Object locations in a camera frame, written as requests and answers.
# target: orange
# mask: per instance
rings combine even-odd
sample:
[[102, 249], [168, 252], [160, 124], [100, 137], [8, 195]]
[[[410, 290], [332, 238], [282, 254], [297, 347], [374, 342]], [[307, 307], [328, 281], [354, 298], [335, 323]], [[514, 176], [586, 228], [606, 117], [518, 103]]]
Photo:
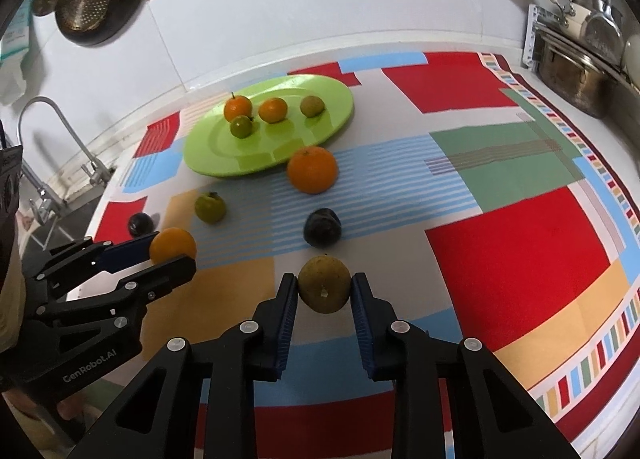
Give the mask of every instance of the orange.
[[235, 96], [231, 93], [231, 98], [226, 100], [225, 103], [225, 119], [231, 122], [232, 119], [238, 116], [249, 116], [254, 106], [251, 100], [246, 96]]
[[149, 258], [154, 264], [162, 264], [179, 255], [196, 258], [196, 241], [191, 233], [181, 228], [162, 230], [149, 246]]
[[338, 163], [334, 155], [319, 146], [306, 146], [291, 156], [287, 163], [290, 183], [305, 194], [329, 190], [338, 179]]
[[277, 123], [287, 117], [287, 102], [282, 98], [269, 98], [262, 102], [258, 115], [267, 123]]

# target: black round fruit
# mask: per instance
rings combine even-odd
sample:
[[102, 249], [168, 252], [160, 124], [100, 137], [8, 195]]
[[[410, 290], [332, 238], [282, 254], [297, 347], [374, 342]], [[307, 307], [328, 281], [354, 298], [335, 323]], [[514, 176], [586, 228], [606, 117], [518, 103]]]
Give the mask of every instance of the black round fruit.
[[314, 248], [326, 248], [340, 240], [342, 224], [333, 210], [320, 208], [306, 218], [303, 234]]
[[147, 214], [140, 212], [129, 217], [127, 228], [129, 228], [129, 235], [139, 237], [140, 235], [152, 233], [154, 231], [154, 222]]

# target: table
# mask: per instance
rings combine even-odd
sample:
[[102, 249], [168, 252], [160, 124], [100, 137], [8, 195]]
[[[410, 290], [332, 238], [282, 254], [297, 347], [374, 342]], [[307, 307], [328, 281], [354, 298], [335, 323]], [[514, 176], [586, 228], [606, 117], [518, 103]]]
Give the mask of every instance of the table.
[[[198, 273], [150, 305], [142, 354], [109, 379], [126, 383], [172, 337], [204, 341], [249, 318], [283, 273], [321, 253], [302, 226], [330, 207], [343, 238], [329, 254], [432, 337], [480, 338], [585, 459], [602, 457], [590, 443], [611, 423], [598, 415], [621, 385], [640, 385], [640, 212], [615, 169], [497, 55], [371, 55], [295, 72], [354, 96], [353, 119], [325, 145], [340, 166], [328, 192], [297, 192], [282, 166], [230, 180], [191, 172], [185, 137], [215, 100], [151, 124], [110, 185], [95, 238], [128, 239], [126, 220], [145, 211], [193, 234]], [[193, 214], [210, 190], [228, 204], [216, 226]], [[255, 386], [258, 454], [388, 457], [393, 402], [391, 384], [362, 369], [349, 306], [320, 315], [300, 303], [282, 380]]]

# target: green plate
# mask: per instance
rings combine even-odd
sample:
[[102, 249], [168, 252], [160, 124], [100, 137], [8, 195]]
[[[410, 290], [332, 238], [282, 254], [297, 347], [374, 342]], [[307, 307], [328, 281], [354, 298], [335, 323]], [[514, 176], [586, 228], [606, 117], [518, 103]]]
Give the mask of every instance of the green plate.
[[[327, 76], [297, 74], [273, 78], [238, 90], [254, 104], [254, 132], [238, 139], [223, 116], [225, 102], [213, 107], [187, 137], [184, 162], [194, 172], [228, 177], [257, 172], [289, 160], [303, 146], [320, 144], [335, 134], [353, 113], [349, 87]], [[305, 118], [300, 102], [308, 95], [322, 98], [325, 111]], [[287, 102], [289, 113], [281, 122], [269, 124], [258, 116], [258, 107], [268, 98]]]

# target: metal screw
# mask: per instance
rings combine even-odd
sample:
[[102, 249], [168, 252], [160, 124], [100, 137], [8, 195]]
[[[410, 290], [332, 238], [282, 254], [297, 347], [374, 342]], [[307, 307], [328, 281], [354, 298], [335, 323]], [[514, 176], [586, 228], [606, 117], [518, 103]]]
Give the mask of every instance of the metal screw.
[[245, 334], [255, 333], [255, 331], [258, 330], [258, 327], [260, 327], [258, 322], [254, 322], [253, 320], [247, 320], [240, 324], [240, 330]]
[[186, 344], [187, 342], [182, 338], [171, 338], [167, 342], [166, 348], [169, 349], [172, 353], [175, 353], [177, 351], [183, 350]]
[[408, 333], [410, 328], [409, 324], [404, 320], [396, 320], [391, 324], [391, 330], [394, 333]]
[[482, 342], [477, 338], [467, 338], [465, 340], [465, 347], [470, 351], [479, 351], [482, 349]]

